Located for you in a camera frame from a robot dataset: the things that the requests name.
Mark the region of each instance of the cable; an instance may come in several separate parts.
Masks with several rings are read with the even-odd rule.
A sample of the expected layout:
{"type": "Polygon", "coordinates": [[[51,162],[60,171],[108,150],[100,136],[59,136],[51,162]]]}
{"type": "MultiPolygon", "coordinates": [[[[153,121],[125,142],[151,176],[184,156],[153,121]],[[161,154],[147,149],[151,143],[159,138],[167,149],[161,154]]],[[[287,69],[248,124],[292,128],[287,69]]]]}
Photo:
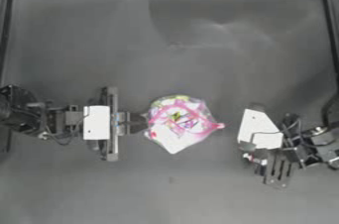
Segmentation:
{"type": "Polygon", "coordinates": [[[284,130],[292,129],[292,127],[296,126],[298,122],[299,122],[299,119],[298,119],[286,129],[282,129],[282,130],[279,130],[279,131],[276,131],[276,132],[271,132],[271,133],[268,133],[268,132],[254,132],[254,133],[251,134],[251,142],[254,141],[254,137],[255,137],[256,134],[278,134],[278,133],[283,133],[284,130]]]}
{"type": "Polygon", "coordinates": [[[45,130],[48,132],[48,136],[56,141],[56,143],[60,146],[67,146],[71,143],[71,141],[73,140],[73,138],[76,136],[76,133],[80,132],[80,124],[83,123],[83,121],[88,115],[89,115],[89,113],[80,118],[80,120],[76,123],[75,130],[69,133],[71,135],[68,137],[59,138],[59,136],[63,134],[57,134],[57,135],[52,134],[49,126],[47,125],[45,130]]]}

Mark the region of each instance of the gray mat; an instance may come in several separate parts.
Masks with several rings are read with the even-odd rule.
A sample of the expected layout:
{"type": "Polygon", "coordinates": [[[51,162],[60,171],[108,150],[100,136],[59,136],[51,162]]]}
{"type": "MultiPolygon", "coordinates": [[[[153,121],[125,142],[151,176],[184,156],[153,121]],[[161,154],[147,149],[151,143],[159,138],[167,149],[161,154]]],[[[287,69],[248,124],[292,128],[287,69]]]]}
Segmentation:
{"type": "Polygon", "coordinates": [[[143,135],[101,163],[16,135],[0,166],[1,223],[328,223],[338,173],[300,171],[284,192],[240,159],[244,108],[306,126],[334,93],[320,0],[13,0],[5,82],[57,104],[85,103],[104,85],[120,108],[144,111],[173,93],[201,98],[228,128],[176,156],[143,135]]]}

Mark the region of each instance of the gray table surface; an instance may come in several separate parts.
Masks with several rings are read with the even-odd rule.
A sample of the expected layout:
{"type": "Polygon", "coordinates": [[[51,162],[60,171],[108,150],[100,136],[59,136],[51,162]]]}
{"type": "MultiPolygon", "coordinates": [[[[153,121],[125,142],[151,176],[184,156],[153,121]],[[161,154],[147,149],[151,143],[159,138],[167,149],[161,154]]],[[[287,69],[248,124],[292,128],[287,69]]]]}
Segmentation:
{"type": "Polygon", "coordinates": [[[330,223],[338,172],[299,171],[275,190],[246,167],[236,134],[244,108],[319,123],[334,93],[320,0],[13,0],[5,82],[56,104],[84,104],[104,85],[120,109],[145,111],[173,93],[201,98],[228,124],[171,156],[143,135],[101,162],[75,141],[63,148],[13,136],[0,164],[4,224],[330,223]]]}

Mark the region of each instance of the crumpled plastic bag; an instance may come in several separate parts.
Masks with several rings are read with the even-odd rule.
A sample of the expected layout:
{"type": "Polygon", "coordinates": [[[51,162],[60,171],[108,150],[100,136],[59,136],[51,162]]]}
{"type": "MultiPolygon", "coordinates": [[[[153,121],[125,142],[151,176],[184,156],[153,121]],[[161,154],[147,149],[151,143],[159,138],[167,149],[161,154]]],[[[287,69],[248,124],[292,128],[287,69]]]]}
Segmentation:
{"type": "Polygon", "coordinates": [[[224,127],[224,123],[216,123],[203,100],[172,95],[151,104],[145,137],[176,154],[224,127]]]}

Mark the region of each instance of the robotic arm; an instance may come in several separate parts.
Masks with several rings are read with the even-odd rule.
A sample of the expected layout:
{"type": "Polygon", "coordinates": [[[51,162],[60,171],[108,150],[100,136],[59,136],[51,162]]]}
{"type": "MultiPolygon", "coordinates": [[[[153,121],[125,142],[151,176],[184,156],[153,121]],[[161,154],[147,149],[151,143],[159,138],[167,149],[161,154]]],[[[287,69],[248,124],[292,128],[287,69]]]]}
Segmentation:
{"type": "Polygon", "coordinates": [[[103,160],[117,161],[119,137],[147,128],[143,115],[117,112],[117,89],[104,87],[95,105],[52,107],[39,102],[25,89],[8,85],[0,88],[0,124],[12,131],[69,144],[81,136],[103,160]]]}
{"type": "Polygon", "coordinates": [[[327,164],[339,169],[338,123],[330,121],[336,100],[334,97],[323,108],[323,125],[306,131],[296,115],[287,114],[275,125],[262,108],[246,110],[237,140],[264,184],[287,187],[299,168],[327,164]]]}

